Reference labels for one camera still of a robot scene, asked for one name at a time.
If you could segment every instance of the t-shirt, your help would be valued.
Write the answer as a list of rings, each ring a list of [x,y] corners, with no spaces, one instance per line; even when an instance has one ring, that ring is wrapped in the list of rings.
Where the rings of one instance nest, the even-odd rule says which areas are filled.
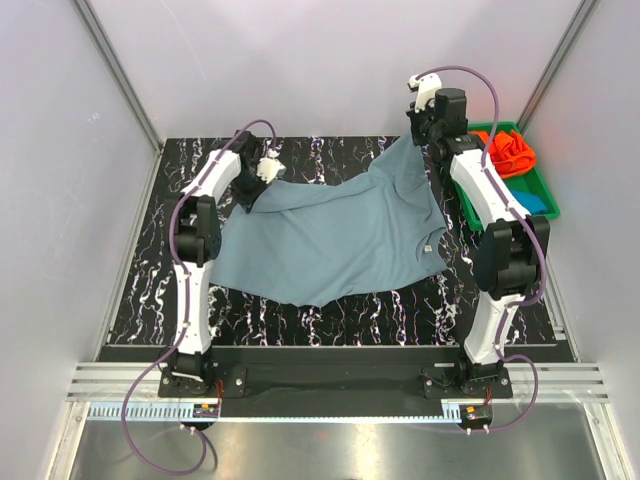
[[[211,282],[279,303],[322,307],[441,272],[444,231],[422,152],[407,134],[366,173],[340,185],[276,180],[251,213],[236,206],[222,231]]]

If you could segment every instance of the folded orange towel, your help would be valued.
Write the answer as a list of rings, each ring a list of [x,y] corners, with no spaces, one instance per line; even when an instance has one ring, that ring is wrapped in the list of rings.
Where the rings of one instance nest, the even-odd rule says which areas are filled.
[[[486,132],[471,133],[477,134],[485,144],[489,141],[489,134]],[[489,146],[489,155],[502,178],[523,175],[536,164],[536,154],[533,149],[524,142],[522,135],[513,130],[510,134],[505,132],[496,134]]]

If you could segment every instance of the white wall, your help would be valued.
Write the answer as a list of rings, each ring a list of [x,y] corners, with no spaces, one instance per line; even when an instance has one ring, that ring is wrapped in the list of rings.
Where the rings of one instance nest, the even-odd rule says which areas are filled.
[[[458,63],[516,120],[579,0],[91,0],[161,136],[400,134],[409,76]],[[483,85],[464,74],[472,120]]]
[[[40,478],[152,151],[68,0],[0,3],[0,478]]]
[[[562,210],[550,257],[569,321],[640,472],[640,2],[600,3],[526,138]]]

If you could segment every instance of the green basket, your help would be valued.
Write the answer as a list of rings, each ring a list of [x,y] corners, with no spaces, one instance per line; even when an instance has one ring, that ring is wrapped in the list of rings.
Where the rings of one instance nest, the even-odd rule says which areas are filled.
[[[480,123],[477,125],[469,126],[469,131],[471,130],[479,130],[484,132],[489,132],[491,130],[491,123]],[[498,123],[497,132],[507,132],[511,133],[512,130],[520,133],[518,130],[518,126],[513,122],[500,122]],[[536,195],[547,207],[547,213],[543,215],[549,219],[558,218],[560,215],[560,209],[558,208],[558,204],[553,199],[553,195],[551,195],[551,191],[547,186],[547,182],[544,181],[544,177],[537,166],[533,167],[524,175],[519,175],[517,177],[511,177],[504,180],[504,183],[507,185],[509,190],[515,190],[518,192],[527,192],[533,195]],[[482,222],[478,217],[478,214],[474,210],[471,205],[471,201],[467,194],[464,193],[462,187],[455,183],[456,190],[458,191],[458,196],[460,197],[460,203],[462,204],[462,211],[464,212],[464,216],[467,218],[467,222],[469,223],[469,228],[472,231],[478,232],[482,230]]]

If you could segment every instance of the marble pattern surface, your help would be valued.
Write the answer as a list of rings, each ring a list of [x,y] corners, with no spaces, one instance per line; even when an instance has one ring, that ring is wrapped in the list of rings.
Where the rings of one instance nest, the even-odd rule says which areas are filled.
[[[386,137],[285,138],[278,142],[285,179],[336,185],[367,170],[393,141]],[[117,318],[107,343],[165,345],[176,330],[176,288],[168,252],[163,202],[186,186],[217,139],[167,141]],[[450,178],[425,159],[427,176],[448,231],[440,254],[448,269],[405,288],[353,295],[322,309],[281,305],[212,285],[209,328],[214,345],[443,345],[462,342],[473,321],[478,290],[472,279],[480,235],[472,233]],[[221,222],[234,203],[227,193]],[[509,342],[555,342],[544,302],[521,309]]]

